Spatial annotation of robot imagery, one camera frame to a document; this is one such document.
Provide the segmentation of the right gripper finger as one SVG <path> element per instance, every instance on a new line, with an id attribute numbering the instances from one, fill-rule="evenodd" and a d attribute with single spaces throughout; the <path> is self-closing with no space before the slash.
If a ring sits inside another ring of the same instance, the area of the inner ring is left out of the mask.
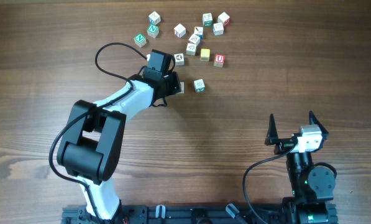
<path id="1" fill-rule="evenodd" d="M 318 121 L 318 119 L 315 117 L 312 111 L 309 112 L 309 123 L 318 125 L 318 127 L 321 130 L 322 137 L 329 136 L 329 132 L 327 131 L 327 129 Z"/>
<path id="2" fill-rule="evenodd" d="M 270 118 L 269 118 L 268 131 L 267 131 L 267 135 L 265 139 L 266 140 L 277 140 L 278 139 L 276 122 L 275 122 L 275 117 L 273 113 L 270 115 Z"/>

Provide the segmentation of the block red picture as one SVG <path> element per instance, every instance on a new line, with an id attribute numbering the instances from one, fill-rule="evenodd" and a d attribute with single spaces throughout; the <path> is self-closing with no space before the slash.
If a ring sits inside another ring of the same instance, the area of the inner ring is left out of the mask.
<path id="1" fill-rule="evenodd" d="M 185 90 L 185 85 L 184 85 L 184 82 L 180 82 L 180 86 L 181 86 L 181 94 L 184 94 L 184 90 Z"/>

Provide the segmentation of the block green V side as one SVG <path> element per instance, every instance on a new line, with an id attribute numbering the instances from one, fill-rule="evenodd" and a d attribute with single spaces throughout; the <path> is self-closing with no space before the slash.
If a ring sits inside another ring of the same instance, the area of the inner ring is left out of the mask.
<path id="1" fill-rule="evenodd" d="M 203 79 L 195 80 L 193 84 L 194 84 L 195 92 L 199 93 L 199 92 L 205 91 L 205 85 L 204 85 Z"/>

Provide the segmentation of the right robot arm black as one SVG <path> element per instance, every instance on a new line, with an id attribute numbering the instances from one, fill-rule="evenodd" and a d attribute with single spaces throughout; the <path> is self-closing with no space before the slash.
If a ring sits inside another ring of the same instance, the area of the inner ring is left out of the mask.
<path id="1" fill-rule="evenodd" d="M 309 124 L 300 127 L 290 138 L 278 137 L 274 115 L 270 115 L 266 145 L 274 145 L 276 156 L 286 157 L 292 197 L 282 200 L 286 223 L 338 223 L 337 209 L 330 201 L 334 199 L 336 169 L 325 162 L 314 163 L 312 153 L 323 147 L 329 132 L 309 112 Z"/>

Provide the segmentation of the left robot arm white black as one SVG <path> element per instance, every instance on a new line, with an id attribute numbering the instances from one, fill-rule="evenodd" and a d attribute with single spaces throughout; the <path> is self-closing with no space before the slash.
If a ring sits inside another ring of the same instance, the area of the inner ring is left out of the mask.
<path id="1" fill-rule="evenodd" d="M 111 96 L 93 103 L 77 101 L 56 141 L 57 163 L 66 169 L 67 180 L 81 186 L 87 219 L 93 223 L 114 223 L 122 217 L 112 175 L 126 123 L 157 100 L 181 91 L 173 55 L 153 50 L 146 59 L 147 65 Z"/>

